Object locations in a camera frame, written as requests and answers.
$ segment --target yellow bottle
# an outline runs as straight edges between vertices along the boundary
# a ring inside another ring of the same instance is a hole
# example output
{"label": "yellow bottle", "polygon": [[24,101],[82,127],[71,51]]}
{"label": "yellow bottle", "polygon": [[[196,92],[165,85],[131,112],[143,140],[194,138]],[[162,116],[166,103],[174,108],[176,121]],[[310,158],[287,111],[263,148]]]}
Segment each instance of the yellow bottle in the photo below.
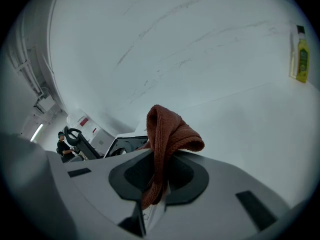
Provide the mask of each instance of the yellow bottle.
{"label": "yellow bottle", "polygon": [[305,37],[305,28],[303,26],[297,26],[297,29],[300,41],[298,44],[298,70],[296,79],[305,83],[309,71],[309,48]]}

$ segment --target brown towel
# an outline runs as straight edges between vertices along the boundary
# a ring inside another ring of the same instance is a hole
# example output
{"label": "brown towel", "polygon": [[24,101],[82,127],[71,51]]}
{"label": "brown towel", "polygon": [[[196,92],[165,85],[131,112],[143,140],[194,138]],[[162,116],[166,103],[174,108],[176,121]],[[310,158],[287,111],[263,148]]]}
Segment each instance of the brown towel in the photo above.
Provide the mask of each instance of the brown towel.
{"label": "brown towel", "polygon": [[154,175],[142,196],[143,210],[151,204],[159,203],[166,192],[166,165],[171,155],[179,149],[200,151],[205,147],[200,135],[180,115],[160,105],[150,109],[146,116],[146,129],[149,141],[141,149],[153,150]]}

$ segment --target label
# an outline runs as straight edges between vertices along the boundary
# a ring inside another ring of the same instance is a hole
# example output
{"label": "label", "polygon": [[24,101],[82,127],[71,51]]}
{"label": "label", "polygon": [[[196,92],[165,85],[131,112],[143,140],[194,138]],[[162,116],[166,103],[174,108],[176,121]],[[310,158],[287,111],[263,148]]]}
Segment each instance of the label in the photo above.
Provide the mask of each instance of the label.
{"label": "label", "polygon": [[299,72],[307,71],[308,52],[305,49],[300,51]]}

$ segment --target bottle cap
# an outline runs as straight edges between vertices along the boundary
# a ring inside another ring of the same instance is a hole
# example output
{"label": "bottle cap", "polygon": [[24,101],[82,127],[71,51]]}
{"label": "bottle cap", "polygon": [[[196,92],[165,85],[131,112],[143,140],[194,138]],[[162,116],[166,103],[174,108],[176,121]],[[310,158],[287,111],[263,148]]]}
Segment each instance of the bottle cap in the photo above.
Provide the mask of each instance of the bottle cap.
{"label": "bottle cap", "polygon": [[305,34],[305,28],[303,26],[297,25],[296,28],[298,29],[298,33],[303,33]]}

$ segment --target person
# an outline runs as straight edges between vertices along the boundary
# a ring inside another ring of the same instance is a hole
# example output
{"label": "person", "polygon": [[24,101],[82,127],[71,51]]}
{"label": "person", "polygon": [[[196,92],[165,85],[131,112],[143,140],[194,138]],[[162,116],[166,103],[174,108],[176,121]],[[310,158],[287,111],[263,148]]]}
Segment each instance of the person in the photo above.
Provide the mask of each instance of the person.
{"label": "person", "polygon": [[65,142],[65,134],[62,131],[59,131],[58,133],[59,141],[56,144],[58,152],[63,156],[63,160],[70,160],[71,158],[74,158],[75,155],[73,154],[74,150],[70,148]]}

